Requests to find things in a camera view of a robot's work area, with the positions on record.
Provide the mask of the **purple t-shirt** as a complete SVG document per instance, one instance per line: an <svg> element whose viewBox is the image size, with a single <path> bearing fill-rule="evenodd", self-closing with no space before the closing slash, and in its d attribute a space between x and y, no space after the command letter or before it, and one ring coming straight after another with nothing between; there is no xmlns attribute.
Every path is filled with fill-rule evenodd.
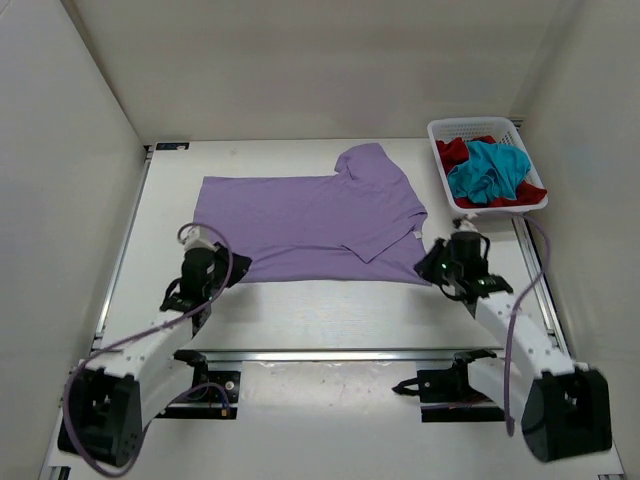
<svg viewBox="0 0 640 480"><path fill-rule="evenodd" d="M252 264L246 283L423 284L425 206L378 143L343 152L329 176L204 178L194 221Z"/></svg>

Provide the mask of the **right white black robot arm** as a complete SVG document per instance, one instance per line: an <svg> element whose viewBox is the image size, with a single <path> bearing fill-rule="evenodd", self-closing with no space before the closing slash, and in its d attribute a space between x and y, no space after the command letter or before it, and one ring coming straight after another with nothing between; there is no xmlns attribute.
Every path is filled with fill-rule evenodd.
<svg viewBox="0 0 640 480"><path fill-rule="evenodd" d="M414 269L504 348L498 355L458 352L447 369L420 370L393 387L417 396L424 410L471 410L492 401L509 432L519 428L540 462L606 452L613 446L609 387L597 369L574 361L552 344L521 310L511 285L488 269L490 241L476 231L439 238Z"/></svg>

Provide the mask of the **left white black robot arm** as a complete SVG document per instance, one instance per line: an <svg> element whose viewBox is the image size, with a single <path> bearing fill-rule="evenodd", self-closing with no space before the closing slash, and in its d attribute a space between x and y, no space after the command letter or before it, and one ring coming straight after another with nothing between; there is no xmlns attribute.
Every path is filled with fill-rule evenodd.
<svg viewBox="0 0 640 480"><path fill-rule="evenodd" d="M181 274L164 294L151 334L115 344L90 360L63 401L60 450L123 468L142 446L150 422L175 401L211 389L206 357L188 349L211 315L211 301L248 273L251 258L220 243L188 247Z"/></svg>

